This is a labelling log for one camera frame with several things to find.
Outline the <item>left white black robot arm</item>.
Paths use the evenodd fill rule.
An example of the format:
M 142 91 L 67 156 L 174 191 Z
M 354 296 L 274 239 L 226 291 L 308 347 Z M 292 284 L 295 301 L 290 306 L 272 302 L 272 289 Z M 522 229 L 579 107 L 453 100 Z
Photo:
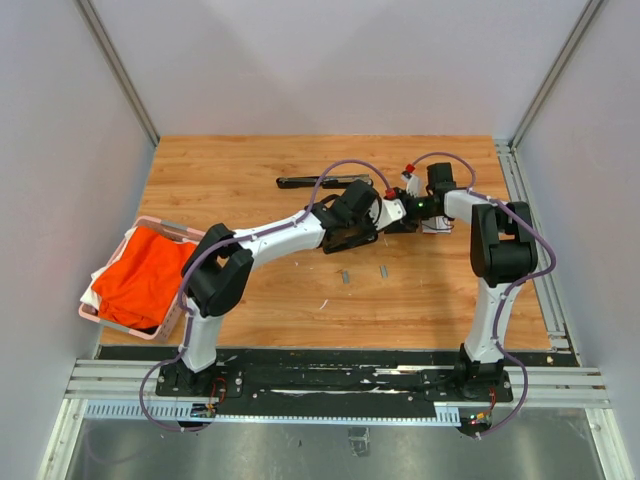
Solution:
M 303 250 L 330 254 L 372 243 L 382 211 L 380 195 L 357 180 L 330 205 L 317 202 L 260 228 L 211 227 L 181 271 L 180 306 L 188 315 L 178 360 L 181 386 L 195 396 L 212 388 L 224 317 L 242 300 L 253 270 Z

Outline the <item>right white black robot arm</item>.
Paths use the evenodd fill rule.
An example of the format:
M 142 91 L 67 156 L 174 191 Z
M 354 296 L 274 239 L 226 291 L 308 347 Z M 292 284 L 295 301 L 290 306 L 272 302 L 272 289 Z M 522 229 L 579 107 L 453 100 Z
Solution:
M 404 217 L 389 224 L 384 233 L 413 233 L 419 229 L 444 233 L 446 220 L 470 226 L 470 263 L 478 279 L 472 326 L 460 347 L 453 372 L 431 380 L 431 386 L 454 390 L 474 400 L 504 385 L 505 354 L 501 350 L 511 311 L 522 284 L 534 273 L 538 254 L 531 212 L 525 202 L 501 203 L 472 188 L 457 186 L 451 164 L 427 167 L 427 181 L 409 164 L 402 173 L 404 189 L 387 194 L 402 203 Z

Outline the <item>staple box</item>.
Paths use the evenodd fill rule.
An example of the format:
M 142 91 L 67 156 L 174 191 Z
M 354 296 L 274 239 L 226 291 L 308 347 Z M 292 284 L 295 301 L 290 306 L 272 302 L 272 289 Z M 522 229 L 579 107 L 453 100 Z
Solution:
M 452 220 L 446 216 L 432 217 L 421 221 L 425 234 L 450 234 L 454 228 Z

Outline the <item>black stapler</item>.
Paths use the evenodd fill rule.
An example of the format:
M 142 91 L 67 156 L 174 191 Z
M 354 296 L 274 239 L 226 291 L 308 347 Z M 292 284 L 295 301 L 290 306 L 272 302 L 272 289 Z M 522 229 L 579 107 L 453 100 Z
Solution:
M 278 177 L 275 183 L 279 189 L 314 188 L 318 179 L 318 176 Z M 319 183 L 319 187 L 321 189 L 346 189 L 355 181 L 362 181 L 369 186 L 373 185 L 373 180 L 367 174 L 327 175 Z

